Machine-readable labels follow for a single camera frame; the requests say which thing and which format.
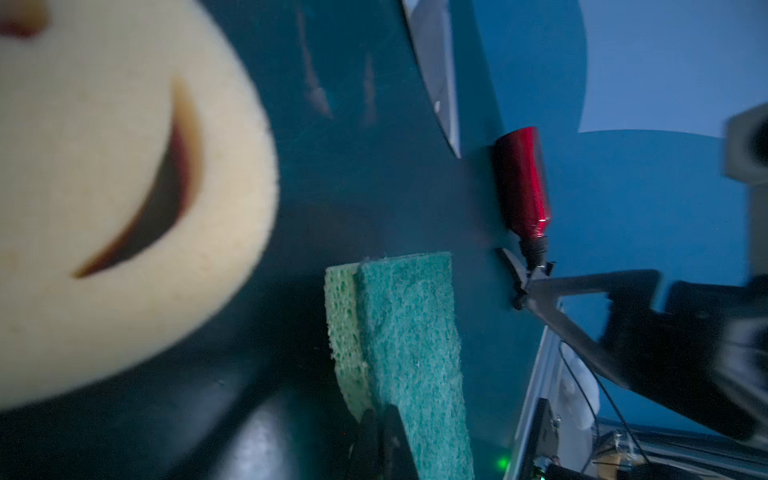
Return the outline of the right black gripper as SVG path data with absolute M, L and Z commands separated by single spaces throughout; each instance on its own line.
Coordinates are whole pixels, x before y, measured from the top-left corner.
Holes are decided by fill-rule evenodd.
M 656 270 L 515 284 L 513 305 L 542 320 L 595 373 L 743 444 L 767 441 L 767 281 L 674 283 L 652 308 Z

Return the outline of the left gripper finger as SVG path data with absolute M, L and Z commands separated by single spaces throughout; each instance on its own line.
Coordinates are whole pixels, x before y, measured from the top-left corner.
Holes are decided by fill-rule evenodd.
M 398 408 L 368 409 L 347 462 L 350 480 L 418 480 L 419 474 Z

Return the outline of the green sponge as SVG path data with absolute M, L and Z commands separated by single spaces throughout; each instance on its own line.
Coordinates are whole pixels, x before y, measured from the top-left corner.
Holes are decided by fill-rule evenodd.
M 324 301 L 336 380 L 353 417 L 396 407 L 419 478 L 473 478 L 451 254 L 329 267 Z

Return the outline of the yellow smiley sponge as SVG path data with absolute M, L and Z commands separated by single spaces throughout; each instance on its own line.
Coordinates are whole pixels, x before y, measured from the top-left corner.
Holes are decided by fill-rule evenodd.
M 3 2 L 2 409 L 198 328 L 258 264 L 278 197 L 267 114 L 200 2 Z

